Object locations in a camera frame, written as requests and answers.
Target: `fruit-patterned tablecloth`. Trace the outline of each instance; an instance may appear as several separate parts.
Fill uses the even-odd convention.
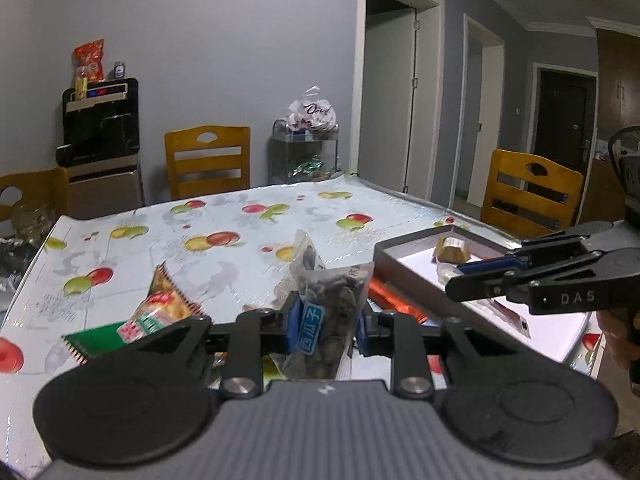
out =
[[[177,286],[214,322],[232,322],[247,305],[271,303],[298,229],[309,233],[328,266],[340,267],[370,261],[379,240],[449,216],[514,246],[479,222],[355,177],[163,203],[90,221],[61,218],[0,330],[2,459],[28,477],[49,461],[31,408],[47,381],[76,365],[61,336],[127,319],[145,298],[156,265],[166,261]],[[577,349],[574,366],[586,370],[597,335],[583,340],[588,346]]]

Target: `wooden chair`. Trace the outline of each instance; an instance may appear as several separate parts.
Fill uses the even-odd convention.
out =
[[[0,222],[11,219],[13,209],[23,204],[32,207],[49,204],[56,218],[69,213],[70,189],[66,168],[59,166],[53,170],[0,176],[0,196],[10,187],[17,187],[22,197],[13,205],[0,203]]]
[[[166,168],[172,200],[249,189],[250,130],[246,126],[198,126],[164,136]],[[180,152],[240,148],[239,155],[177,158]],[[217,176],[180,182],[181,175],[240,170],[240,176]]]
[[[551,189],[556,193],[548,190],[539,192],[549,197],[564,196],[564,200],[562,203],[556,202],[535,194],[531,192],[533,186],[528,186],[530,190],[509,186],[498,180],[499,175],[515,177],[535,186]],[[548,226],[550,224],[554,224],[556,230],[565,229],[572,225],[582,181],[583,176],[577,171],[569,170],[542,156],[494,150],[480,219],[520,238],[533,238],[553,232],[554,229]]]

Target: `doorway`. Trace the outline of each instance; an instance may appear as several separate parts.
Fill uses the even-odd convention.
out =
[[[441,0],[358,0],[351,172],[431,197],[443,65]]]
[[[504,41],[464,15],[463,76],[458,145],[449,207],[480,218],[504,92]]]
[[[596,113],[596,77],[539,69],[529,151],[587,175]]]

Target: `door frame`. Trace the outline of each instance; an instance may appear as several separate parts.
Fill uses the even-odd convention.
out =
[[[587,77],[593,77],[596,79],[596,104],[593,114],[593,132],[591,134],[591,148],[589,150],[589,160],[587,163],[587,173],[584,175],[584,183],[582,185],[582,197],[580,198],[580,205],[578,206],[578,216],[580,219],[582,214],[582,208],[584,206],[584,189],[587,186],[589,178],[591,176],[591,167],[593,165],[593,155],[595,154],[596,144],[598,142],[598,102],[600,100],[600,85],[598,79],[598,73],[592,70],[584,70],[581,68],[574,68],[571,66],[552,65],[549,63],[533,63],[533,77],[531,79],[531,104],[529,109],[529,129],[527,131],[527,145],[526,153],[533,153],[533,146],[536,140],[536,126],[538,125],[538,99],[540,97],[540,71],[549,70],[551,72],[564,72],[567,74],[583,75]]]
[[[421,10],[438,8],[438,67],[436,69],[436,92],[435,107],[433,117],[433,142],[431,143],[431,153],[428,155],[429,172],[427,179],[427,193],[424,198],[431,199],[433,190],[433,177],[435,174],[436,156],[438,154],[438,138],[440,137],[440,117],[442,114],[442,86],[444,83],[444,0],[397,0]],[[362,85],[364,78],[364,43],[367,19],[367,0],[357,0],[356,4],[356,37],[355,37],[355,57],[353,69],[353,97],[351,102],[351,139],[349,152],[349,172],[358,171],[358,154],[360,151],[360,120],[362,117]]]
[[[485,53],[486,49],[494,48],[496,46],[502,47],[502,73],[500,74],[502,78],[502,92],[500,94],[500,117],[498,119],[498,139],[500,139],[500,130],[502,128],[502,114],[504,111],[504,79],[506,74],[506,50],[505,50],[505,41],[500,38],[497,34],[490,31],[486,28],[482,23],[477,22],[472,17],[470,17],[467,13],[463,14],[463,35],[462,35],[462,84],[460,87],[460,114],[458,117],[458,140],[456,142],[456,157],[453,162],[453,178],[451,179],[451,190],[449,191],[449,208],[453,208],[453,201],[456,195],[456,186],[458,184],[458,171],[460,170],[460,155],[462,153],[462,138],[465,129],[465,111],[466,111],[466,80],[467,80],[467,70],[468,70],[468,55],[469,55],[469,37],[470,37],[470,28],[473,27],[476,29],[476,34],[478,36],[482,36],[482,38],[477,38],[478,41],[482,43],[482,81],[484,81],[486,70],[485,63]],[[481,89],[480,102],[481,102],[481,110],[480,110],[480,120],[482,119],[482,101],[486,99],[486,95]]]

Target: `open shallow box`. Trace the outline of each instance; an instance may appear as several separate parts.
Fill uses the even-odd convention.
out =
[[[530,337],[517,332],[475,302],[456,303],[446,297],[438,281],[436,264],[431,262],[439,237],[465,240],[477,259],[504,256],[507,248],[456,226],[442,226],[384,240],[374,248],[376,272],[382,274],[434,320],[448,316],[462,318],[468,325],[513,343],[516,340],[557,362],[563,362],[580,339],[588,322],[587,313],[532,316],[526,305],[501,297],[497,300],[524,318]]]

